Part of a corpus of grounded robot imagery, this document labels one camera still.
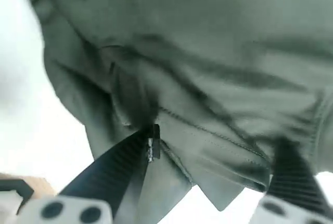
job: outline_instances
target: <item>black rubber pad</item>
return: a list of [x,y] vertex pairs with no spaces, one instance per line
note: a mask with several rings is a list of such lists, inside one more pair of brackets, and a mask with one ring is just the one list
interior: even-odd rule
[[[115,145],[78,175],[60,195],[106,201],[115,217],[133,175],[138,169],[145,174],[147,139],[153,137],[152,129],[142,129]],[[144,176],[137,182],[139,188]]]
[[329,205],[307,162],[296,147],[282,140],[275,155],[273,177],[267,194],[331,217]]

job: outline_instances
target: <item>garment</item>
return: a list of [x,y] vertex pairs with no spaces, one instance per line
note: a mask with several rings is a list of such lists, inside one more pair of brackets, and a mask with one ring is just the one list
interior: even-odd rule
[[195,184],[219,210],[245,186],[264,191],[279,138],[332,171],[331,0],[31,3],[48,77],[95,158],[160,125],[138,223],[157,223]]

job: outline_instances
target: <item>seam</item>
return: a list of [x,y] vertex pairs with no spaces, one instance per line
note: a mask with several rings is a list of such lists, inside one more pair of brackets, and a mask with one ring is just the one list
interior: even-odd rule
[[183,165],[181,159],[174,152],[172,152],[172,150],[169,148],[169,146],[164,141],[161,141],[161,147],[168,154],[168,156],[172,159],[172,161],[179,167],[180,171],[188,179],[189,183],[191,183],[191,186],[195,186],[196,183],[194,182],[193,177],[187,171],[187,169]]
[[[225,139],[225,140],[227,140],[227,141],[229,141],[229,142],[231,142],[231,143],[237,145],[238,147],[241,147],[241,148],[243,148],[243,149],[245,149],[245,150],[247,150],[247,151],[250,151],[251,153],[254,153],[254,154],[260,156],[260,157],[263,158],[267,163],[269,163],[269,162],[266,160],[266,158],[265,158],[262,154],[259,154],[258,152],[254,151],[254,150],[251,150],[250,148],[247,148],[247,147],[245,147],[245,146],[243,146],[243,145],[241,145],[241,144],[239,144],[239,143],[236,143],[235,141],[233,141],[232,139],[230,139],[230,138],[228,138],[228,137],[226,137],[226,136],[223,136],[223,135],[218,134],[218,133],[216,133],[216,132],[212,132],[212,131],[210,131],[210,130],[208,130],[208,129],[202,127],[202,126],[195,125],[195,124],[193,124],[193,123],[191,123],[191,122],[185,120],[185,119],[182,118],[181,116],[175,114],[174,112],[172,112],[172,111],[170,111],[170,110],[168,110],[168,109],[166,109],[166,108],[164,108],[164,107],[161,107],[161,106],[160,106],[160,109],[161,109],[163,112],[167,113],[168,115],[172,116],[173,118],[175,118],[175,119],[181,121],[182,123],[184,123],[184,124],[186,124],[186,125],[189,125],[189,126],[194,127],[194,128],[196,128],[196,129],[198,129],[198,130],[201,130],[201,131],[204,131],[204,132],[210,133],[210,134],[215,135],[215,136],[217,136],[217,137],[219,137],[219,138],[223,138],[223,139]],[[227,149],[227,150],[230,151],[232,154],[234,154],[234,155],[240,157],[240,155],[238,155],[237,153],[231,151],[230,149],[228,149],[228,148],[226,148],[226,147],[223,147],[223,146],[221,146],[221,145],[219,145],[219,144],[217,144],[217,143],[215,143],[215,142],[212,142],[212,141],[209,141],[209,142],[212,143],[212,144],[214,144],[214,145],[217,146],[217,147],[222,148],[222,149]],[[248,162],[252,163],[252,164],[257,165],[257,166],[263,167],[263,168],[265,168],[265,169],[270,169],[269,166],[267,166],[267,165],[259,164],[259,163],[256,163],[256,162],[252,161],[252,160],[249,160],[249,159],[246,159],[246,160],[247,160]]]
[[319,104],[318,109],[315,113],[314,121],[314,131],[311,135],[311,148],[310,148],[310,158],[313,161],[315,172],[317,173],[320,170],[318,162],[318,149],[319,142],[321,141],[321,133],[326,123],[329,113],[333,109],[333,93],[330,92],[326,96],[323,96],[322,102]]

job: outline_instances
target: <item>white background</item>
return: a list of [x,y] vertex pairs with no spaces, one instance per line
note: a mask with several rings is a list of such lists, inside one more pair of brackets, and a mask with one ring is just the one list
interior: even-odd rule
[[[49,84],[29,2],[0,0],[0,9],[0,172],[45,177],[59,191],[93,160],[84,127]],[[332,203],[333,175],[318,178]],[[219,212],[196,186],[160,224],[248,223],[260,197],[244,190]]]

